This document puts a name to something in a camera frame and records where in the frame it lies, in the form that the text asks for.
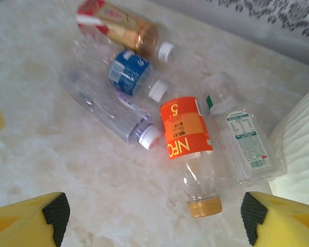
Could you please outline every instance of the black rubber edge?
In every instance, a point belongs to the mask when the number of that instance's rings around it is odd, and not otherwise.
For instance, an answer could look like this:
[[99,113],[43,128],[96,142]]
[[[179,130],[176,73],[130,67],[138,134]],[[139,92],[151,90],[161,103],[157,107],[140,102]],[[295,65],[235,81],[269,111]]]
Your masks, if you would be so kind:
[[256,231],[257,226],[263,224],[268,210],[249,192],[247,192],[243,199],[241,213],[248,241],[254,246],[258,239],[258,233]]
[[67,222],[70,217],[70,207],[65,193],[61,193],[52,202],[42,209],[47,224],[54,227],[53,239],[56,247],[60,247],[63,241]]

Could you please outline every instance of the water bottle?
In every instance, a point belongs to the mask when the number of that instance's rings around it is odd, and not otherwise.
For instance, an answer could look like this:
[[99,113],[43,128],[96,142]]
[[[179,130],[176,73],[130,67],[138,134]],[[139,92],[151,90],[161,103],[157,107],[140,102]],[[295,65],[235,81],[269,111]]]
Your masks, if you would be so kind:
[[93,26],[100,32],[146,59],[168,62],[173,44],[162,40],[156,24],[103,0],[87,0],[77,11],[79,27]]
[[145,109],[83,64],[66,66],[59,82],[82,107],[127,144],[139,142],[150,149],[160,139],[162,133]]
[[112,85],[138,98],[137,101],[145,98],[157,103],[162,101],[171,88],[170,82],[155,71],[148,60],[132,50],[124,50],[94,27],[84,27],[81,31],[86,39],[81,39],[85,44],[78,51],[91,60],[87,64],[107,73]]
[[222,211],[215,192],[213,148],[198,99],[177,97],[163,103],[160,115],[168,155],[188,196],[191,216],[204,217]]
[[240,102],[229,90],[229,77],[214,75],[202,83],[210,109],[212,145],[228,184],[269,179],[279,168],[268,138],[249,102]]

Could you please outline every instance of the nutrition label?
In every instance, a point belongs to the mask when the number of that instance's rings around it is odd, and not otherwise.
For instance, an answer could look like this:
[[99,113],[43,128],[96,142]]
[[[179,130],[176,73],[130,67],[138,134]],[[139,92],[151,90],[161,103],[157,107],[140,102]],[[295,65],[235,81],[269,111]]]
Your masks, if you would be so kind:
[[227,116],[226,120],[251,170],[269,167],[270,163],[267,154],[249,114],[247,112],[232,112]]

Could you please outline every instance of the bottle label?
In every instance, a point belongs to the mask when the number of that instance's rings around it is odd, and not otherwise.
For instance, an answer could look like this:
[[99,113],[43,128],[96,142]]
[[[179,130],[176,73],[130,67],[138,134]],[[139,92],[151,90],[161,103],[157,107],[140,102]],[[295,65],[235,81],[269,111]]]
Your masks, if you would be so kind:
[[150,63],[136,55],[131,50],[126,50],[120,53],[116,59],[110,64],[108,77],[109,81],[120,88],[125,94],[133,95],[133,90],[139,81],[140,77],[149,70],[147,68]]
[[160,107],[160,116],[171,160],[213,150],[197,98],[181,97],[164,103]]
[[120,100],[122,104],[127,106],[128,108],[131,108],[133,110],[143,111],[144,109],[137,104],[135,101],[132,100],[132,98],[119,89],[116,89],[117,98]]
[[247,112],[236,111],[230,113],[226,121],[234,133],[251,171],[269,167],[268,156],[250,115]]
[[140,37],[151,26],[146,20],[103,0],[86,1],[79,8],[78,14],[99,18],[102,26],[96,27],[103,34],[133,50],[138,49]]

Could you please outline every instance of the beverage bottle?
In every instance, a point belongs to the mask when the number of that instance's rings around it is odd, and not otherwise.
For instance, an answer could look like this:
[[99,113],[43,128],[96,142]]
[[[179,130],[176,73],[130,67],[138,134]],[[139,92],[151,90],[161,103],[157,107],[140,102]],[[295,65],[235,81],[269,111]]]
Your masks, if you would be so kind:
[[95,26],[103,34],[146,59],[168,62],[173,44],[163,41],[156,24],[103,0],[87,0],[77,11],[77,24]]
[[226,179],[230,184],[241,184],[273,177],[278,162],[259,126],[253,104],[241,102],[230,93],[229,78],[225,75],[209,77],[202,88],[210,109],[212,145],[225,166]]
[[215,192],[213,148],[198,104],[192,96],[167,96],[160,107],[168,155],[188,197],[193,217],[222,211]]
[[82,107],[127,144],[139,142],[150,149],[162,136],[145,109],[84,65],[66,66],[59,82]]
[[77,52],[81,52],[84,63],[105,71],[109,82],[127,95],[162,101],[171,87],[170,82],[154,70],[148,60],[132,50],[124,50],[94,27],[83,27],[81,31],[85,34],[81,40],[86,43]]

